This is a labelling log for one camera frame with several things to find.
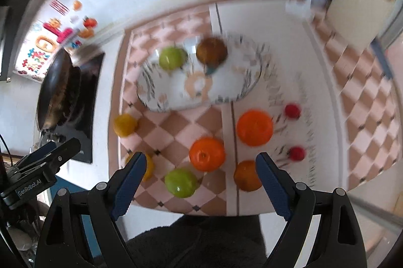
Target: oval plate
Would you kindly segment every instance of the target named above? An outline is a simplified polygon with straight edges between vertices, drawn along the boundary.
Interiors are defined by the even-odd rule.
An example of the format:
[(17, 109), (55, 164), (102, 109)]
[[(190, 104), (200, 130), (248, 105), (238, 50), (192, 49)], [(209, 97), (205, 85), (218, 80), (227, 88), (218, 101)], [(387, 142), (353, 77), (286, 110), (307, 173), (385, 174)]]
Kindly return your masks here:
[(137, 81), (140, 101), (150, 111), (166, 112), (243, 99), (260, 78), (260, 53), (264, 44), (258, 45), (239, 34), (216, 37), (225, 42), (228, 57), (211, 75), (205, 74), (205, 66), (196, 58), (201, 36), (176, 44), (186, 50), (188, 59), (174, 71), (165, 71), (159, 66), (162, 49), (156, 49), (142, 64)]

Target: stove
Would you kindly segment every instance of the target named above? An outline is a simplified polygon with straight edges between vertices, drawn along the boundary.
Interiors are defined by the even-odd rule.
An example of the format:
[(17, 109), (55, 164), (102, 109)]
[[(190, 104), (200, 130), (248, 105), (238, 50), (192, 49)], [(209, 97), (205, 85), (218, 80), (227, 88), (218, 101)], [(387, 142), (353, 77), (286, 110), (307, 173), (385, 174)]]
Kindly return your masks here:
[(46, 131), (40, 146), (49, 141), (57, 145), (64, 143), (72, 137), (81, 143), (81, 151), (71, 160), (92, 163), (92, 126), (94, 117), (95, 98), (97, 93), (99, 72), (101, 70), (104, 54), (100, 54), (79, 66), (81, 81), (77, 103), (69, 120), (51, 131)]

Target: black fabric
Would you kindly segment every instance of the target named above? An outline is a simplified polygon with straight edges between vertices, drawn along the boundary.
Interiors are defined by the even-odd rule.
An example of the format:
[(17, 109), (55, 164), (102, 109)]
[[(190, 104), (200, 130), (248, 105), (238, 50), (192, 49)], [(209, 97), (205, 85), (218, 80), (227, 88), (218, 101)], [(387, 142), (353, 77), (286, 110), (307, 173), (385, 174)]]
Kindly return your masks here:
[[(183, 216), (169, 227), (138, 235), (127, 246), (138, 267), (261, 268), (266, 261), (258, 216)], [(100, 257), (95, 262), (106, 267)]]

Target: green fruit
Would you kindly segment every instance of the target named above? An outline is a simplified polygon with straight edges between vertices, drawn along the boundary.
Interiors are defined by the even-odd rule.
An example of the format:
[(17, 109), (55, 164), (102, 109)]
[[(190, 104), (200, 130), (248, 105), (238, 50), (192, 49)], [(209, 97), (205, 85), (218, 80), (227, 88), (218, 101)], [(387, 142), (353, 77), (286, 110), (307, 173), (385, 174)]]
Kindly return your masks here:
[(177, 198), (188, 198), (195, 193), (199, 183), (192, 172), (178, 168), (165, 176), (165, 186)]
[(160, 54), (160, 67), (163, 70), (174, 70), (183, 66), (187, 58), (185, 50), (169, 46)]

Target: checkered tablecloth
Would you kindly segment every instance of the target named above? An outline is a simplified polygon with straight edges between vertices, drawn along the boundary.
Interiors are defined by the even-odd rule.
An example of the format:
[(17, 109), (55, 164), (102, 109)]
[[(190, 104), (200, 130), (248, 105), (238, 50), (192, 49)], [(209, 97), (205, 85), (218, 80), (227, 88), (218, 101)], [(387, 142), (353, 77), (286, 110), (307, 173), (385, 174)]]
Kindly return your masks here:
[(339, 88), (349, 144), (348, 188), (353, 189), (401, 157), (396, 93), (371, 48), (358, 52), (349, 46), (332, 30), (324, 13), (315, 16), (312, 26)]
[[(196, 215), (226, 215), (225, 172), (202, 173), (189, 161), (193, 142), (204, 135), (222, 139), (219, 106), (156, 113), (138, 100), (136, 80), (141, 63), (156, 48), (180, 43), (185, 38), (211, 33), (208, 6), (174, 13), (130, 32), (121, 93), (123, 112), (139, 119), (136, 133), (120, 138), (120, 168), (133, 151), (153, 155), (154, 175), (139, 186), (133, 203), (142, 207)], [(200, 187), (186, 199), (174, 197), (164, 184), (164, 176), (175, 167), (186, 167), (199, 179)]]

